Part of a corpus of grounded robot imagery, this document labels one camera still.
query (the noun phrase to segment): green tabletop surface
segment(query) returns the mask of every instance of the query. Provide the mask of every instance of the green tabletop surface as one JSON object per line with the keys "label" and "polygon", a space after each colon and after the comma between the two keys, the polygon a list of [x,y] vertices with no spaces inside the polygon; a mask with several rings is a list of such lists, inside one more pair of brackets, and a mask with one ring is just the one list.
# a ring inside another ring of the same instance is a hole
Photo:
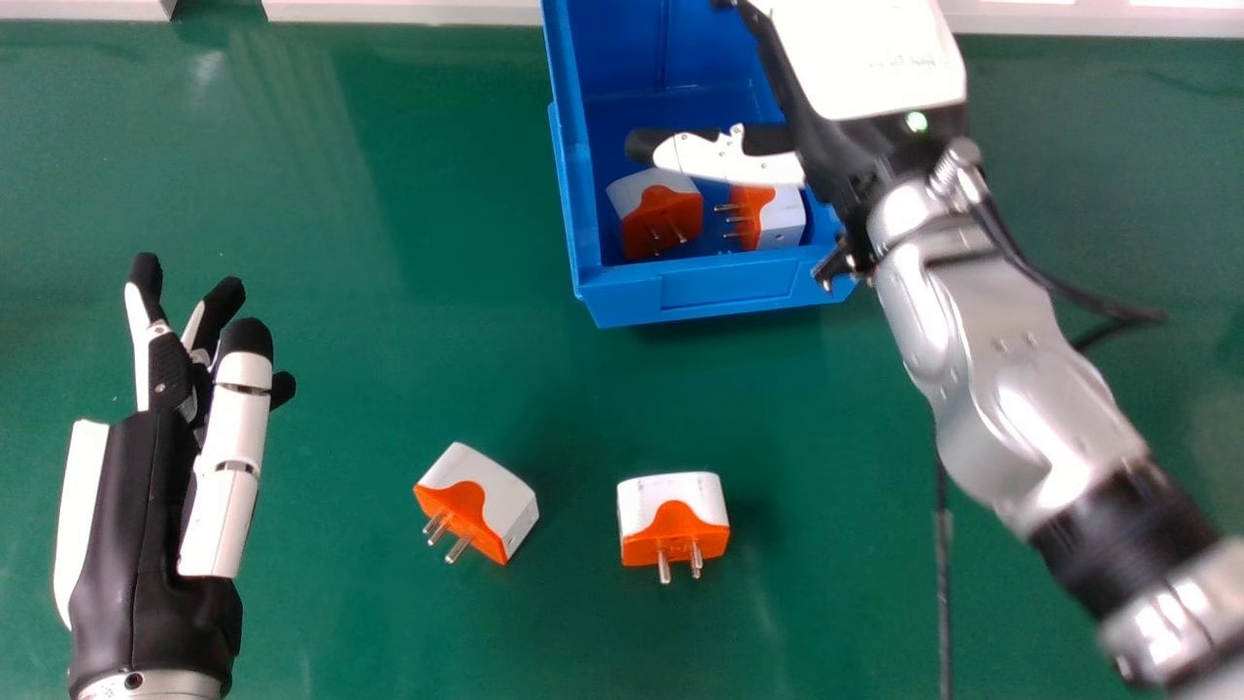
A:
{"label": "green tabletop surface", "polygon": [[[153,250],[178,325],[241,276],[300,385],[267,436],[230,698],[935,698],[929,412],[871,290],[600,331],[570,288],[539,30],[184,5],[0,25],[0,696],[63,696],[70,425],[132,410],[121,283]],[[1244,530],[1244,44],[963,48],[1016,236],[1171,311],[1093,361]],[[453,441],[539,495],[509,567],[420,538],[411,487]],[[733,537],[662,588],[620,566],[615,485],[692,469],[722,475]],[[1132,698],[1039,557],[953,507],[959,698]]]}

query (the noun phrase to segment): orange and white plug adapter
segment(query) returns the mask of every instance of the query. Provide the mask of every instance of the orange and white plug adapter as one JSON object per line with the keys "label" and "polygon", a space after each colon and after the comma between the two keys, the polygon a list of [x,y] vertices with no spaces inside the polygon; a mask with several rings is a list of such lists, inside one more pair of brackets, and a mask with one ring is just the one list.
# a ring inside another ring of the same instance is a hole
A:
{"label": "orange and white plug adapter", "polygon": [[690,562],[699,578],[704,560],[725,555],[730,521],[722,480],[712,472],[654,475],[618,485],[623,567],[657,567],[669,586],[671,562]]}
{"label": "orange and white plug adapter", "polygon": [[734,224],[734,231],[725,237],[738,237],[743,250],[794,247],[807,226],[804,198],[796,187],[736,184],[730,188],[730,203],[713,210],[729,213],[725,220]]}
{"label": "orange and white plug adapter", "polygon": [[659,257],[695,240],[704,228],[704,195],[683,173],[651,168],[615,180],[605,191],[622,219],[627,260]]}
{"label": "orange and white plug adapter", "polygon": [[432,518],[423,528],[428,547],[445,532],[458,536],[447,564],[474,547],[504,566],[540,518],[531,487],[462,443],[450,445],[414,485],[414,499]]}

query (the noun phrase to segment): green led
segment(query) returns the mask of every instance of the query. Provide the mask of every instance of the green led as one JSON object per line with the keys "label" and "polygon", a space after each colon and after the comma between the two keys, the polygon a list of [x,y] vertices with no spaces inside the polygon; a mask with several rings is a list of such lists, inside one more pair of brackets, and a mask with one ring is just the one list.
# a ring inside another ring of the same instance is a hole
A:
{"label": "green led", "polygon": [[924,112],[908,112],[907,128],[909,128],[912,133],[924,133],[929,129],[929,118],[924,116]]}

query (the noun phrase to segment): robotic arm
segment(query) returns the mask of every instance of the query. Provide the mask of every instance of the robotic arm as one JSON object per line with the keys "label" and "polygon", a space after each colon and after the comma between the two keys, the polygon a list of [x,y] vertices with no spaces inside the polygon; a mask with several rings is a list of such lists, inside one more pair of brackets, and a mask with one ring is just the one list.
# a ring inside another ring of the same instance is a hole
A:
{"label": "robotic arm", "polygon": [[1031,265],[1006,231],[965,137],[967,72],[935,1],[718,4],[755,36],[787,124],[637,131],[631,157],[802,184],[833,205],[845,230],[817,280],[877,288],[950,477],[1098,620],[1125,681],[1181,700],[1244,698],[1244,541],[1222,538],[1162,472],[1064,337],[1051,292],[1091,295]]}
{"label": "robotic arm", "polygon": [[269,412],[294,397],[245,292],[228,277],[178,338],[163,272],[139,255],[124,286],[138,413],[73,426],[52,588],[73,635],[70,698],[216,700],[241,644],[234,588]]}

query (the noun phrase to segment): blue plastic bin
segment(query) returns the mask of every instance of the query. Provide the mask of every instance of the blue plastic bin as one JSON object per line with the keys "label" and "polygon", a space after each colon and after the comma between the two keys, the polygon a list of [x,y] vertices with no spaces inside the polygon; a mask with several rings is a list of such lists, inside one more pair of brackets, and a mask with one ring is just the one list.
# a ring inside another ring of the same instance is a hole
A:
{"label": "blue plastic bin", "polygon": [[712,205],[724,184],[697,180],[704,230],[661,260],[627,261],[621,223],[605,193],[643,169],[623,152],[632,128],[728,129],[780,122],[755,41],[730,10],[709,0],[544,0],[552,76],[549,107],[575,295],[600,327],[741,313],[842,301],[855,285],[827,295],[811,269],[840,229],[832,209],[809,205],[797,247],[726,252],[729,224]]}

